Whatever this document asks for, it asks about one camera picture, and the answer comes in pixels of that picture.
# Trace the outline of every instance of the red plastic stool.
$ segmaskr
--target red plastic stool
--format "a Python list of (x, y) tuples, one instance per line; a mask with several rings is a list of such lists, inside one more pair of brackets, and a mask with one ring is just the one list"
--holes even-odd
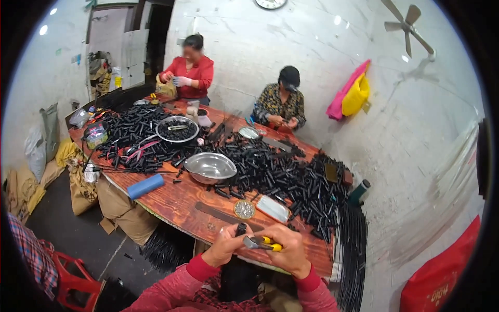
[[(99, 297), (100, 290), (102, 287), (102, 282), (94, 280), (90, 274), (83, 267), (83, 261), (81, 259), (71, 258), (63, 253), (54, 251), (52, 253), (52, 259), (54, 260), (55, 266), (57, 267), (57, 273), (59, 273), (59, 293), (57, 295), (57, 300), (65, 307), (73, 309), (80, 312), (92, 312), (95, 304), (97, 303), (97, 298)], [(61, 263), (61, 259), (65, 260), (64, 265)], [(75, 264), (80, 272), (85, 276), (85, 278), (80, 278), (67, 271), (69, 264)], [(90, 294), (85, 307), (79, 307), (68, 302), (68, 297), (71, 296), (70, 290), (76, 290), (83, 293)]]

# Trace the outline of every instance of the wooden table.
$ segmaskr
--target wooden table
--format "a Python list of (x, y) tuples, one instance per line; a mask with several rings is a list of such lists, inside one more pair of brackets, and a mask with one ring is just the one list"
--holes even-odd
[[(186, 103), (182, 101), (177, 101), (174, 103), (176, 108), (173, 112), (185, 113)], [(209, 112), (209, 118), (211, 121), (217, 123), (214, 129), (223, 121), (224, 113), (220, 110), (201, 106)], [(240, 127), (247, 126), (244, 116), (242, 118), (237, 118), (234, 124), (234, 131), (237, 131)], [(265, 126), (255, 124), (257, 129), (263, 129), (267, 132), (267, 137), (281, 140), (285, 139), (286, 135), (278, 133), (272, 129)], [(71, 129), (69, 135), (73, 141), (81, 149), (81, 137), (83, 136), (83, 129)], [(317, 148), (298, 141), (293, 135), (289, 136), (289, 140), (298, 145), (306, 154), (306, 159), (311, 160), (313, 155), (318, 151)], [(89, 149), (85, 146), (85, 155), (90, 154)], [(100, 153), (96, 152), (92, 155), (91, 160), (93, 163), (99, 165), (109, 165), (103, 158), (97, 158)], [(170, 163), (163, 163), (163, 167), (167, 170), (177, 171), (173, 168)], [(118, 189), (127, 193), (127, 187), (140, 182), (151, 175), (143, 175), (138, 173), (105, 173), (108, 180), (115, 185)], [(182, 232), (201, 240), (205, 243), (212, 244), (220, 231), (220, 228), (227, 225), (226, 222), (212, 217), (204, 212), (195, 209), (195, 204), (201, 201), (209, 206), (217, 208), (226, 214), (234, 215), (234, 203), (237, 201), (236, 198), (225, 199), (215, 192), (207, 192), (206, 187), (199, 184), (187, 173), (180, 176), (182, 183), (173, 184), (172, 179), (175, 175), (163, 175), (165, 180), (165, 185), (140, 197), (136, 200), (142, 207), (144, 207), (151, 214), (157, 218), (167, 222), (170, 225), (175, 226)], [(248, 197), (253, 197), (256, 192), (251, 194), (247, 193)], [(260, 211), (256, 211), (256, 214), (251, 218), (251, 222), (259, 224), (261, 226), (268, 227), (275, 223), (274, 220), (267, 217)], [(326, 250), (326, 245), (323, 240), (320, 240), (310, 234), (312, 227), (305, 225), (299, 217), (292, 221), (293, 225), (300, 230), (303, 234), (303, 242), (305, 245), (305, 252), (308, 259), (314, 265), (317, 273), (320, 276), (329, 278), (332, 272), (332, 262), (329, 260), (329, 256)], [(333, 248), (330, 246), (330, 252), (333, 255)], [(259, 266), (267, 267), (270, 269), (276, 269), (270, 265), (268, 256), (262, 250), (246, 250), (238, 254), (238, 256), (248, 262), (255, 263)]]

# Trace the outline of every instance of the hand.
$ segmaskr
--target hand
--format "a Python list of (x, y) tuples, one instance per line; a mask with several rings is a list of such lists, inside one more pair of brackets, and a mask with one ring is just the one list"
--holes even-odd
[(267, 120), (269, 122), (272, 122), (274, 123), (276, 126), (280, 126), (282, 125), (282, 123), (284, 122), (284, 118), (282, 118), (281, 116), (278, 116), (278, 115), (270, 115)]
[(173, 85), (176, 87), (191, 86), (191, 79), (187, 77), (174, 77)]
[(293, 232), (282, 224), (274, 224), (263, 231), (256, 232), (255, 236), (267, 236), (282, 245), (280, 252), (267, 250), (272, 264), (290, 272), (299, 280), (310, 274), (312, 264), (305, 256), (301, 234)]
[(286, 126), (289, 129), (294, 129), (298, 125), (298, 119), (296, 117), (292, 117), (289, 122), (286, 124)]
[(159, 81), (161, 81), (162, 83), (168, 83), (172, 78), (173, 78), (173, 73), (171, 71), (167, 71), (163, 73), (161, 76), (159, 76)]
[(221, 265), (226, 264), (231, 260), (232, 254), (245, 246), (243, 243), (243, 238), (248, 236), (253, 236), (253, 231), (250, 226), (246, 224), (246, 234), (236, 237), (236, 229), (238, 224), (232, 224), (230, 226), (223, 227), (215, 240), (215, 243), (206, 250), (201, 258), (214, 268), (218, 268)]

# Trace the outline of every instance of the floral blouse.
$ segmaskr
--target floral blouse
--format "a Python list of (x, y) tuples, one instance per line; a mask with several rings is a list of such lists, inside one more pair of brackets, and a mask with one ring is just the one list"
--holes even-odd
[(268, 125), (266, 115), (279, 115), (288, 122), (292, 117), (298, 120), (297, 130), (307, 121), (305, 118), (305, 104), (303, 93), (291, 93), (286, 101), (282, 103), (279, 94), (279, 84), (268, 84), (260, 95), (260, 98), (254, 104), (253, 120), (262, 125)]

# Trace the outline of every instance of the stainless steel bowl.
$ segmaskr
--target stainless steel bowl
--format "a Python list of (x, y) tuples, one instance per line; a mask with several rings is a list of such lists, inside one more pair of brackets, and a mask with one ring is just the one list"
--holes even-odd
[(241, 127), (239, 129), (239, 134), (245, 137), (246, 139), (258, 139), (261, 137), (258, 130), (253, 127)]
[[(181, 121), (184, 121), (184, 122), (187, 122), (187, 123), (192, 123), (194, 124), (194, 126), (196, 127), (196, 132), (194, 133), (194, 135), (192, 135), (191, 137), (187, 138), (187, 139), (184, 139), (184, 140), (178, 140), (178, 141), (175, 141), (175, 140), (169, 140), (163, 136), (161, 136), (159, 134), (159, 131), (158, 131), (158, 128), (159, 128), (159, 125), (161, 125), (162, 123), (165, 123), (165, 122), (168, 122), (168, 121), (171, 121), (171, 120), (181, 120)], [(195, 123), (194, 121), (192, 121), (191, 119), (187, 118), (187, 117), (184, 117), (184, 116), (170, 116), (170, 117), (166, 117), (165, 119), (161, 120), (160, 122), (158, 122), (158, 125), (156, 126), (156, 134), (162, 138), (163, 140), (165, 141), (168, 141), (168, 142), (172, 142), (172, 143), (184, 143), (184, 142), (187, 142), (187, 141), (190, 141), (192, 139), (194, 139), (199, 133), (199, 126), (197, 123)]]
[(210, 152), (189, 157), (184, 166), (194, 179), (204, 184), (219, 184), (238, 172), (232, 160), (222, 154)]

